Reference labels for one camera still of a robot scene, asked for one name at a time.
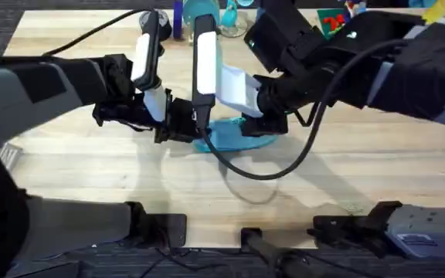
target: black cable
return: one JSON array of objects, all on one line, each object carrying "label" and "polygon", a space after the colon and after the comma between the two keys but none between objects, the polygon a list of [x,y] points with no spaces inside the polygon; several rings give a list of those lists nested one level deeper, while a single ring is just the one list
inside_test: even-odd
[{"label": "black cable", "polygon": [[366,273],[366,272],[363,272],[361,270],[357,270],[357,269],[354,269],[354,268],[351,268],[351,267],[348,267],[348,266],[343,266],[343,265],[340,265],[338,263],[334,263],[334,262],[332,262],[332,261],[330,261],[328,259],[323,259],[321,257],[312,255],[312,254],[310,254],[308,252],[305,252],[305,251],[301,251],[301,253],[303,253],[304,256],[311,257],[312,259],[315,259],[315,260],[317,260],[317,261],[319,261],[321,263],[325,263],[325,264],[327,264],[329,266],[333,266],[333,267],[335,267],[337,269],[340,269],[340,270],[344,270],[344,271],[347,271],[347,272],[350,272],[350,273],[354,273],[354,274],[357,274],[357,275],[360,275],[360,276],[368,277],[368,278],[382,278],[382,276],[373,275],[371,273]]},{"label": "black cable", "polygon": [[165,257],[162,257],[160,259],[158,259],[157,261],[155,261],[154,263],[151,264],[151,266],[149,266],[143,273],[142,275],[140,275],[139,278],[145,278],[159,263],[162,263],[166,260]]},{"label": "black cable", "polygon": [[209,135],[207,134],[206,129],[201,129],[200,134],[202,135],[202,138],[209,147],[210,151],[217,157],[217,159],[222,164],[224,164],[224,166],[236,172],[238,175],[242,175],[245,178],[251,178],[259,181],[267,181],[267,180],[282,178],[283,176],[289,174],[294,169],[296,169],[301,164],[301,162],[303,162],[303,160],[307,157],[308,152],[310,151],[312,145],[314,144],[315,137],[317,136],[318,129],[321,125],[322,117],[324,116],[324,112],[327,107],[327,102],[329,100],[329,97],[333,94],[335,90],[337,90],[338,86],[341,84],[341,81],[345,78],[346,74],[354,66],[360,63],[363,59],[371,56],[372,54],[380,50],[388,49],[394,46],[404,46],[405,44],[407,44],[407,42],[408,42],[407,39],[394,39],[394,40],[389,40],[387,42],[381,42],[363,51],[362,53],[359,53],[357,56],[353,57],[353,59],[351,59],[348,63],[346,63],[346,65],[343,66],[341,70],[339,70],[339,72],[334,76],[331,83],[329,83],[329,86],[322,95],[318,112],[317,115],[315,116],[315,121],[312,125],[310,134],[308,135],[307,143],[305,144],[304,149],[301,151],[300,155],[298,155],[297,159],[290,166],[288,166],[282,171],[277,172],[276,174],[255,175],[234,166],[230,161],[228,161],[227,159],[224,158],[224,156],[221,155],[221,153],[216,149],[216,147],[214,147],[214,145],[209,139]]},{"label": "black cable", "polygon": [[172,263],[181,266],[182,268],[186,269],[186,270],[190,270],[192,272],[198,272],[200,270],[207,270],[207,269],[216,269],[216,268],[220,268],[220,267],[227,267],[229,268],[229,270],[231,270],[231,274],[233,276],[233,278],[235,278],[235,273],[233,272],[233,268],[225,263],[210,263],[208,265],[204,265],[204,266],[189,266],[185,263],[182,263],[180,261],[178,261],[177,259],[175,259],[174,256],[168,255],[168,254],[164,254],[161,250],[159,249],[155,249],[155,251],[157,251],[161,256],[163,256],[165,259],[171,261]]},{"label": "black cable", "polygon": [[56,55],[57,53],[65,51],[65,50],[75,46],[78,42],[81,42],[81,41],[85,40],[86,38],[90,37],[91,35],[99,32],[100,30],[102,30],[102,29],[104,29],[104,28],[106,28],[108,26],[113,25],[116,22],[119,22],[120,20],[123,20],[123,19],[127,18],[130,15],[134,15],[134,14],[137,14],[139,12],[152,12],[152,11],[153,11],[153,9],[151,9],[151,8],[138,8],[138,9],[126,12],[123,15],[120,15],[120,16],[118,16],[115,19],[111,19],[110,21],[104,23],[103,25],[100,25],[100,26],[90,30],[89,32],[86,32],[85,34],[79,36],[78,38],[74,39],[73,41],[68,42],[66,45],[58,47],[57,49],[53,49],[53,50],[50,50],[50,51],[44,53],[43,56],[53,56],[53,55]]}]

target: blue toy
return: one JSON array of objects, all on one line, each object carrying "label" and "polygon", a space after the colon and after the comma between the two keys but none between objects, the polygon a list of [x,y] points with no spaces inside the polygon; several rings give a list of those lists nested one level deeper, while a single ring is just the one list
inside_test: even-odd
[{"label": "blue toy", "polygon": [[[277,135],[261,137],[244,137],[239,126],[245,119],[236,117],[226,120],[211,120],[209,128],[212,130],[210,141],[218,151],[243,151],[267,146],[277,139]],[[210,152],[203,139],[193,141],[195,148],[201,152]]]}]

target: wooden tabletop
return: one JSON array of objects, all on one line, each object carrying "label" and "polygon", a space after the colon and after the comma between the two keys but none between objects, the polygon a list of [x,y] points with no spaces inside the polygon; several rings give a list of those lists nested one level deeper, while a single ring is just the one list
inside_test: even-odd
[{"label": "wooden tabletop", "polygon": [[[402,12],[420,14],[420,10]],[[124,11],[26,12],[6,55],[39,55]],[[245,11],[254,18],[255,11]],[[302,10],[313,24],[315,10]],[[141,34],[131,16],[61,54],[67,58],[125,53]],[[221,38],[226,64],[266,74],[243,40]],[[192,92],[192,47],[168,40],[158,74],[176,97]],[[317,214],[367,213],[379,201],[445,207],[445,126],[338,103],[326,112],[312,152],[277,181],[252,181],[227,171],[190,144],[154,144],[153,134],[116,123],[98,127],[92,107],[65,114],[15,138],[25,154],[12,174],[20,187],[47,198],[141,202],[148,212],[188,216],[187,246],[234,247],[242,227],[261,227],[282,246],[312,247],[305,235]],[[217,104],[212,119],[238,113]],[[229,154],[248,171],[287,167],[307,128],[290,118],[290,133],[254,151]]]}]

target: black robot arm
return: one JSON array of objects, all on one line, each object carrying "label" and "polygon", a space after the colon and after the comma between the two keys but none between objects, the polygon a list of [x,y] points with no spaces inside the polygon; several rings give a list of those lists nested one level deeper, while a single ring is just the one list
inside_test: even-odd
[{"label": "black robot arm", "polygon": [[[295,7],[283,2],[269,8],[245,37],[269,72],[283,74],[256,76],[263,84],[258,107],[264,116],[243,115],[243,134],[287,133],[287,114],[299,116],[299,108],[317,104],[354,57],[397,39],[406,41],[379,49],[352,66],[327,105],[341,101],[445,124],[445,25],[427,28],[419,16],[365,12],[326,41]],[[300,116],[299,120],[306,125]]]}]

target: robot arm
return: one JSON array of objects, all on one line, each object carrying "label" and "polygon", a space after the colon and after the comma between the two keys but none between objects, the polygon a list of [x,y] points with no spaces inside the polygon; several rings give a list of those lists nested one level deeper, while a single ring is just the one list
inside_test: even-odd
[{"label": "robot arm", "polygon": [[[252,78],[223,65],[214,30],[207,42],[209,20],[197,21],[195,43],[204,47],[195,46],[194,52],[199,56],[193,75],[196,107],[199,98],[216,98],[243,113],[244,136],[285,134],[287,115],[296,114],[306,126],[297,110],[318,104],[353,57],[381,42],[406,39],[404,46],[374,53],[352,67],[327,105],[341,101],[445,124],[445,25],[427,27],[419,16],[366,12],[326,41],[290,3],[275,5],[248,31],[245,42],[269,72],[282,72],[277,78]],[[200,84],[207,82],[212,90],[201,92]]]}]

